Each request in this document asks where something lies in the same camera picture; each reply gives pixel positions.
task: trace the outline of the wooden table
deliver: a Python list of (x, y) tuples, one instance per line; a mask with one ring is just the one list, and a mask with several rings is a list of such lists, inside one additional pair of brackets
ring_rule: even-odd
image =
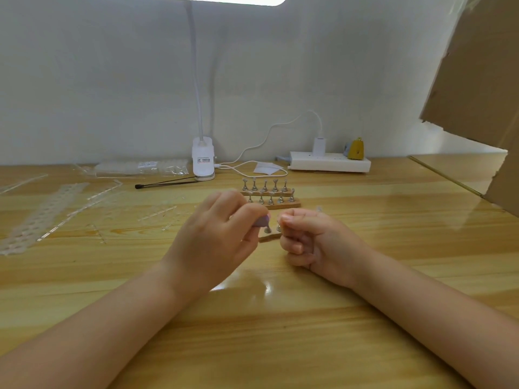
[[(0, 185), (42, 172), (50, 176), (0, 195), (0, 237), (60, 184), (91, 183), (67, 212), (114, 185), (70, 166), (2, 168)], [(304, 207), (321, 206), (373, 247), (519, 317), (519, 219), (405, 158), (375, 159), (368, 175), (291, 172), (288, 179)], [(149, 190), (120, 180), (111, 201), (26, 253), (0, 257), (0, 353), (149, 267), (194, 205), (211, 191), (242, 186), (241, 176), (224, 171), (211, 182)], [(352, 292), (288, 266), (274, 241), (167, 325), (113, 387), (468, 385)]]
[(506, 156), (506, 153), (426, 154), (411, 159), (483, 196)]

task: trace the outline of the hand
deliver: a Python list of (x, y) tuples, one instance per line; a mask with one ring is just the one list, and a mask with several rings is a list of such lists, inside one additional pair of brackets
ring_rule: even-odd
[(289, 263), (343, 287), (355, 287), (360, 268), (374, 253), (351, 229), (324, 213), (289, 209), (278, 222)]
[(236, 190), (216, 192), (198, 206), (159, 264), (186, 303), (224, 281), (256, 249), (260, 229), (252, 225), (267, 214)]

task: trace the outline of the cardboard flap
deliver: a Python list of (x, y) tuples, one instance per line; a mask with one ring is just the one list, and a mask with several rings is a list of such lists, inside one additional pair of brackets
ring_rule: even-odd
[(519, 131), (519, 0), (469, 0), (421, 118), (509, 149)]
[(519, 217), (519, 138), (494, 176), (485, 199)]

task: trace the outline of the purple nail file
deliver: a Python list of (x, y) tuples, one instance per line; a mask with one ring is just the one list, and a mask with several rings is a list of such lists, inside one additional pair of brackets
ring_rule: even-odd
[(270, 216), (269, 215), (266, 215), (266, 216), (263, 216), (263, 217), (259, 217), (255, 223), (252, 224), (253, 227), (259, 227), (259, 228), (263, 228), (263, 227), (266, 227), (268, 225), (268, 222), (270, 220)]

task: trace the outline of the white wall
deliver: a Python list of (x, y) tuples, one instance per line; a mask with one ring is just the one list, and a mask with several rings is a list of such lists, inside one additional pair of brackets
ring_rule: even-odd
[[(204, 125), (218, 157), (234, 159), (309, 108), (329, 151), (359, 135), (369, 156), (491, 150), (418, 119), (459, 1), (195, 3)], [(181, 1), (0, 0), (0, 44), (0, 164), (190, 155)], [(308, 114), (245, 158), (309, 150), (315, 130)]]

